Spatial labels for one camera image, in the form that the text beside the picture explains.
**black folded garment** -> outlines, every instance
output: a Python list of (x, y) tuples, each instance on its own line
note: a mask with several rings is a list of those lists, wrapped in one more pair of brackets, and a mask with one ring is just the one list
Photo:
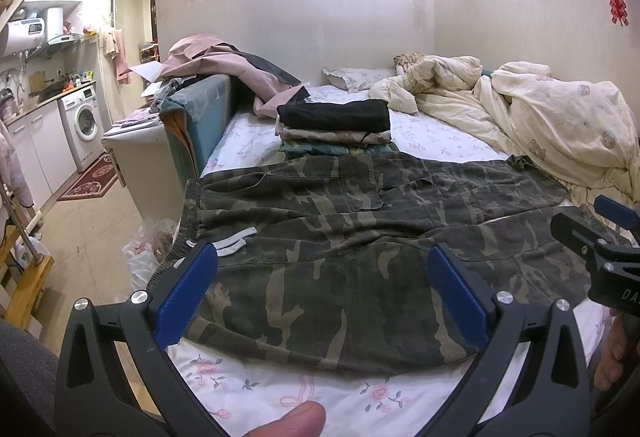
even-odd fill
[(300, 130), (350, 130), (370, 133), (391, 130), (384, 99), (366, 99), (346, 104), (297, 102), (278, 107), (280, 122)]

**bed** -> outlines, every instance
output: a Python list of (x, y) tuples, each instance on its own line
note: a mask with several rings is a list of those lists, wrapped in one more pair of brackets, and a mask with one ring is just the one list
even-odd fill
[[(352, 94), (331, 85), (310, 88), (309, 93), (310, 100), (336, 103), (368, 97), (367, 92)], [(507, 158), (484, 142), (423, 113), (411, 116), (390, 111), (390, 120), (398, 148), (419, 158), (451, 162)], [(284, 154), (279, 152), (279, 146), (272, 120), (239, 110), (210, 154), (202, 175), (281, 162)], [(587, 360), (606, 330), (606, 311), (590, 300), (574, 310)], [(519, 345), (484, 419), (503, 409), (527, 346)], [(168, 353), (200, 402), (232, 436), (242, 436), (278, 419), (308, 400), (318, 401), (327, 410), (322, 435), (398, 435), (400, 430), (404, 435), (414, 435), (449, 396), (472, 360), (376, 377), (240, 359), (185, 339), (171, 346)]]

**folded clothes stack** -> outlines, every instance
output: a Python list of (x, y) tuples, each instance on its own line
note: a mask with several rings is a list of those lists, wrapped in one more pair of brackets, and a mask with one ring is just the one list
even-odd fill
[(398, 151), (391, 143), (388, 105), (383, 99), (281, 104), (276, 135), (287, 160), (303, 155), (376, 154)]

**metal pole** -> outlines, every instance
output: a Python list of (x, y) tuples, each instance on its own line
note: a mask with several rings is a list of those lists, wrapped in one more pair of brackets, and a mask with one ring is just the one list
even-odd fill
[(0, 198), (2, 198), (2, 203), (4, 204), (4, 207), (8, 211), (12, 221), (14, 221), (15, 227), (20, 233), (20, 236), (22, 237), (22, 242), (24, 243), (26, 248), (29, 250), (29, 253), (31, 253), (31, 256), (33, 257), (33, 263), (36, 266), (40, 265), (42, 263), (44, 255), (41, 255), (36, 251), (36, 248), (33, 247), (33, 243), (31, 243), (31, 240), (29, 239), (29, 235), (27, 235), (27, 232), (24, 230), (24, 227), (22, 227), (22, 224), (20, 223), (20, 219), (18, 218), (18, 215), (15, 213), (14, 205), (11, 203), (11, 199), (6, 194), (6, 191), (4, 189), (4, 181), (2, 181), (1, 175), (0, 175)]

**blue gripper pad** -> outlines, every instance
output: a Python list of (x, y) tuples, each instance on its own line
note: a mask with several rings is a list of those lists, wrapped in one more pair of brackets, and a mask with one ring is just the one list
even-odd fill
[(152, 290), (149, 312), (154, 337), (161, 349), (180, 341), (218, 271), (218, 253), (201, 241), (177, 268), (170, 268)]
[(482, 351), (497, 316), (494, 291), (478, 274), (466, 270), (446, 244), (431, 248), (425, 270), (466, 343)]
[(640, 221), (636, 210), (627, 208), (606, 195), (599, 195), (593, 201), (593, 209), (623, 229), (635, 229)]

